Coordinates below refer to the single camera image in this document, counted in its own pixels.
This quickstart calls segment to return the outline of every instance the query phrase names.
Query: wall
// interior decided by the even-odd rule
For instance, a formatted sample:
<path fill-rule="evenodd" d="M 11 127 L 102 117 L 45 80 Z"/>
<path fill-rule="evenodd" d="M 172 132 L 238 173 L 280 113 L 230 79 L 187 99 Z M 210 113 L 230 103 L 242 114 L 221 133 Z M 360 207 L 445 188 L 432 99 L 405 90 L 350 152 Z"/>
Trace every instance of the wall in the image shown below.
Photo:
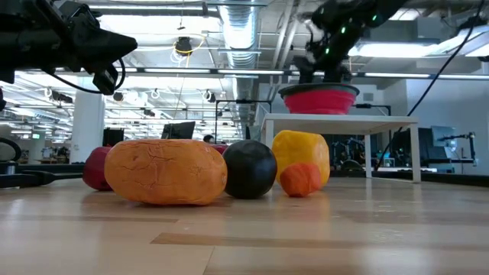
<path fill-rule="evenodd" d="M 392 108 L 392 115 L 407 114 L 406 80 L 400 80 L 384 90 L 384 103 Z"/>
<path fill-rule="evenodd" d="M 411 109 L 429 85 L 428 80 L 407 80 L 407 108 Z M 432 87 L 423 102 L 413 113 L 419 118 L 419 126 L 449 126 L 456 134 L 476 134 L 475 153 L 478 167 L 464 165 L 467 174 L 489 174 L 489 88 L 482 81 L 440 80 Z M 464 148 L 469 156 L 467 140 L 458 140 L 458 155 Z M 455 165 L 456 172 L 460 166 Z"/>

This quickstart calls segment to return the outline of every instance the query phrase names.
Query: cable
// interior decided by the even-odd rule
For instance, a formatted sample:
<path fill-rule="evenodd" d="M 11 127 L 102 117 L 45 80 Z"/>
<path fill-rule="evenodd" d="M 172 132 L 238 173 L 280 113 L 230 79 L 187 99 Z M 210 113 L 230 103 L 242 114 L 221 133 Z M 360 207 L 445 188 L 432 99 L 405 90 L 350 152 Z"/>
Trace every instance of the cable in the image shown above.
<path fill-rule="evenodd" d="M 21 158 L 22 150 L 14 141 L 0 137 L 0 144 L 1 143 L 7 144 L 8 146 L 12 147 L 12 149 L 14 149 L 14 151 L 15 151 L 15 156 L 8 161 L 17 161 Z"/>
<path fill-rule="evenodd" d="M 481 11 L 482 11 L 482 8 L 484 7 L 484 4 L 485 4 L 485 0 L 481 0 L 481 2 L 479 4 L 479 7 L 478 7 L 478 10 L 477 10 L 477 14 L 475 15 L 475 17 L 478 17 L 481 14 Z M 443 64 L 443 66 L 440 69 L 440 71 L 438 71 L 438 73 L 436 74 L 435 78 L 433 78 L 433 80 L 429 84 L 428 88 L 426 88 L 426 91 L 421 95 L 421 97 L 419 98 L 418 102 L 413 106 L 413 108 L 407 114 L 407 116 L 411 116 L 412 113 L 416 110 L 416 108 L 418 108 L 419 104 L 424 100 L 424 98 L 426 97 L 426 95 L 428 94 L 428 92 L 431 90 L 431 88 L 433 87 L 433 85 L 435 85 L 436 80 L 438 80 L 438 78 L 443 73 L 443 71 L 446 69 L 446 67 L 458 55 L 458 53 L 460 52 L 460 50 L 467 43 L 468 39 L 472 35 L 472 32 L 474 31 L 475 24 L 476 24 L 476 20 L 473 20 L 472 21 L 471 28 L 469 29 L 467 35 L 465 36 L 465 39 L 462 41 L 462 43 L 460 44 L 460 46 L 458 46 L 457 50 L 446 60 L 445 64 Z M 381 163 L 384 160 L 384 156 L 385 156 L 387 150 L 390 148 L 390 145 L 392 144 L 392 140 L 394 139 L 394 137 L 396 137 L 396 134 L 399 134 L 402 130 L 403 130 L 402 127 L 399 128 L 399 130 L 397 130 L 396 133 L 394 134 L 393 138 L 389 141 L 389 144 L 385 147 L 384 152 L 382 153 L 382 156 L 379 159 L 379 163 L 377 163 L 377 165 L 375 166 L 375 171 L 377 171 L 379 169 L 379 167 L 381 166 Z"/>
<path fill-rule="evenodd" d="M 180 104 L 180 101 L 182 98 L 182 92 L 183 92 L 183 85 L 184 84 L 185 84 L 185 77 L 183 77 L 183 79 L 182 79 L 182 86 L 180 87 L 180 93 L 179 93 L 177 101 L 176 101 L 175 116 L 173 117 L 173 120 L 176 118 L 176 113 L 178 112 L 178 105 Z"/>
<path fill-rule="evenodd" d="M 122 74 L 121 74 L 121 81 L 119 81 L 119 84 L 115 87 L 114 90 L 117 90 L 119 88 L 121 88 L 122 84 L 124 84 L 124 80 L 125 80 L 125 77 L 126 77 L 126 72 L 125 72 L 125 65 L 124 65 L 124 61 L 122 60 L 122 58 L 119 58 L 119 63 L 121 64 L 121 69 L 122 69 Z M 100 91 L 95 91 L 95 90 L 91 90 L 91 89 L 85 89 L 83 87 L 80 87 L 76 84 L 73 84 L 71 83 L 70 81 L 68 80 L 65 80 L 57 75 L 55 75 L 54 73 L 51 73 L 51 72 L 48 72 L 46 70 L 44 70 L 44 72 L 52 77 L 54 77 L 55 79 L 58 79 L 59 81 L 61 81 L 62 83 L 65 83 L 67 84 L 68 86 L 71 86 L 75 89 L 78 89 L 80 91 L 84 91 L 84 92 L 88 92 L 88 93 L 92 93 L 92 94 L 102 94 Z"/>
<path fill-rule="evenodd" d="M 189 63 L 190 63 L 190 53 L 188 53 L 186 56 L 186 67 L 187 68 L 189 67 Z"/>

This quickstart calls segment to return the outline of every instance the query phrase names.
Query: ductwork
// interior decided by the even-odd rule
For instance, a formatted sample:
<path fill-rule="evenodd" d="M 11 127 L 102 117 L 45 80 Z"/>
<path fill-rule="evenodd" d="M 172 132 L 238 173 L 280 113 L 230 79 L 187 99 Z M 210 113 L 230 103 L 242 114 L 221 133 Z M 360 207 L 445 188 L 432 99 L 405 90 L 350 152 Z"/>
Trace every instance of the ductwork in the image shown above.
<path fill-rule="evenodd" d="M 248 6 L 220 6 L 223 21 L 222 30 L 226 46 L 234 50 L 247 50 L 255 46 L 257 36 L 258 9 Z M 232 69 L 254 69 L 256 54 L 228 53 L 229 66 Z M 235 99 L 251 99 L 254 80 L 249 78 L 233 79 Z M 248 121 L 250 106 L 238 106 L 238 119 Z"/>
<path fill-rule="evenodd" d="M 174 8 L 173 6 L 157 6 L 157 5 L 114 5 L 90 4 L 92 11 L 102 15 L 140 15 L 140 16 L 196 16 L 204 18 L 220 18 L 219 12 L 215 8 L 209 8 L 206 12 L 202 7 L 191 6 L 187 9 Z"/>

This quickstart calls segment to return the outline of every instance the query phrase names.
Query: white table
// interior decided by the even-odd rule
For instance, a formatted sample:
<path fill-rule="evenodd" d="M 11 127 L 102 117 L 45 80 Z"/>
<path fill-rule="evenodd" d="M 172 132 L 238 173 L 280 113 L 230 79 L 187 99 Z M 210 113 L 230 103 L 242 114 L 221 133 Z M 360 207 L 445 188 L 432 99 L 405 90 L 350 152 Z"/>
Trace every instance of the white table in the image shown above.
<path fill-rule="evenodd" d="M 305 131 L 316 134 L 358 134 L 365 136 L 365 156 L 371 156 L 371 134 L 397 130 L 399 127 L 411 129 L 413 182 L 419 183 L 421 182 L 421 164 L 417 118 L 375 115 L 266 114 L 261 126 L 261 141 L 271 148 L 275 134 L 282 130 Z M 371 178 L 370 161 L 365 161 L 365 170 L 367 178 Z"/>

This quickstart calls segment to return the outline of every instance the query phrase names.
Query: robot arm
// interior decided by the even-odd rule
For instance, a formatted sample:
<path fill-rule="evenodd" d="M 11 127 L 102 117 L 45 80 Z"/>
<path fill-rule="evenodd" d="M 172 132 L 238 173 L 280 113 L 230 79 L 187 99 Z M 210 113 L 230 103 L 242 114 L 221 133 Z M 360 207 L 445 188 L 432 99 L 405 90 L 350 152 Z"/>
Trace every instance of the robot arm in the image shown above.
<path fill-rule="evenodd" d="M 58 3 L 0 0 L 0 81 L 13 83 L 15 70 L 83 68 L 100 92 L 113 94 L 118 74 L 112 64 L 135 50 L 136 40 L 101 29 L 88 5 Z"/>
<path fill-rule="evenodd" d="M 314 63 L 294 57 L 300 70 L 300 83 L 310 83 L 317 70 L 325 72 L 323 82 L 340 83 L 349 74 L 342 66 L 348 52 L 360 40 L 366 28 L 376 28 L 389 20 L 408 0 L 355 0 L 338 3 L 328 0 L 312 14 L 310 21 L 323 32 L 319 41 L 310 41 L 306 50 Z"/>

